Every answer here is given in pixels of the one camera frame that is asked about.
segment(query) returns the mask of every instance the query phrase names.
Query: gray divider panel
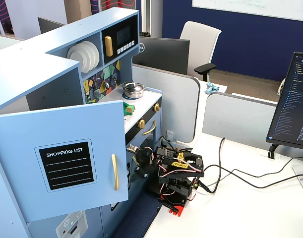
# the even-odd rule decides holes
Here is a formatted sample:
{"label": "gray divider panel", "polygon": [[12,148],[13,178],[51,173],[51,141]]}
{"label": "gray divider panel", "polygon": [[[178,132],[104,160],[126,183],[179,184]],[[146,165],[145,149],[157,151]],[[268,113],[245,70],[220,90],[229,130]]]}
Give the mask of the gray divider panel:
{"label": "gray divider panel", "polygon": [[[268,150],[271,144],[266,142],[266,136],[275,109],[276,105],[271,103],[213,93],[206,101],[202,132]],[[276,153],[299,157],[303,150],[279,146]]]}
{"label": "gray divider panel", "polygon": [[191,142],[195,134],[200,84],[195,77],[134,64],[133,81],[163,92],[162,135],[173,131],[174,139]]}

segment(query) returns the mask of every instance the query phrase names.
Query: computer monitor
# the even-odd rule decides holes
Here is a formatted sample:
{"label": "computer monitor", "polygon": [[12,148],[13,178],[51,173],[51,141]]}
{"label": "computer monitor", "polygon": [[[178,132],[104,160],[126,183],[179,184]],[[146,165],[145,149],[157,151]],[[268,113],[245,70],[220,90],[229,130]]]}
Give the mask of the computer monitor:
{"label": "computer monitor", "polygon": [[57,29],[64,24],[38,17],[41,34]]}
{"label": "computer monitor", "polygon": [[[294,53],[266,142],[303,149],[303,53]],[[293,170],[303,174],[303,165]]]}
{"label": "computer monitor", "polygon": [[132,62],[143,66],[186,74],[190,40],[140,37],[140,53]]}

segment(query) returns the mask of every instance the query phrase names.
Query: stack of plates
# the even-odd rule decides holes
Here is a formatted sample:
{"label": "stack of plates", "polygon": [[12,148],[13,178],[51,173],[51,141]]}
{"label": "stack of plates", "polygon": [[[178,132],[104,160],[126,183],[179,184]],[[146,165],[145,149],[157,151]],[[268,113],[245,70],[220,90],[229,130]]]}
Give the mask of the stack of plates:
{"label": "stack of plates", "polygon": [[98,65],[100,54],[92,42],[83,41],[68,50],[67,58],[79,61],[81,63],[81,72],[87,73]]}

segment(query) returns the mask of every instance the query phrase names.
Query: whiteboard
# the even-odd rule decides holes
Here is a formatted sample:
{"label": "whiteboard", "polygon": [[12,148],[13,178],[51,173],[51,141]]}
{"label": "whiteboard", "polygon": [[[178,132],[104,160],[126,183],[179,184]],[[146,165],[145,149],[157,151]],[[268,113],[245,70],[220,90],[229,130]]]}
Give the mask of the whiteboard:
{"label": "whiteboard", "polygon": [[192,6],[303,21],[303,0],[192,0]]}

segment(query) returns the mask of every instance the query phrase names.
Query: white office chair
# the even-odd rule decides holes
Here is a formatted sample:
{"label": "white office chair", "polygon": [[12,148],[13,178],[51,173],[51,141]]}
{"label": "white office chair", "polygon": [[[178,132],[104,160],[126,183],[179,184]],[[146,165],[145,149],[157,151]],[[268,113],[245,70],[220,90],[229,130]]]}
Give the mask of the white office chair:
{"label": "white office chair", "polygon": [[197,22],[185,23],[180,39],[190,40],[187,74],[203,81],[209,80],[209,72],[216,65],[211,63],[217,39],[222,31]]}

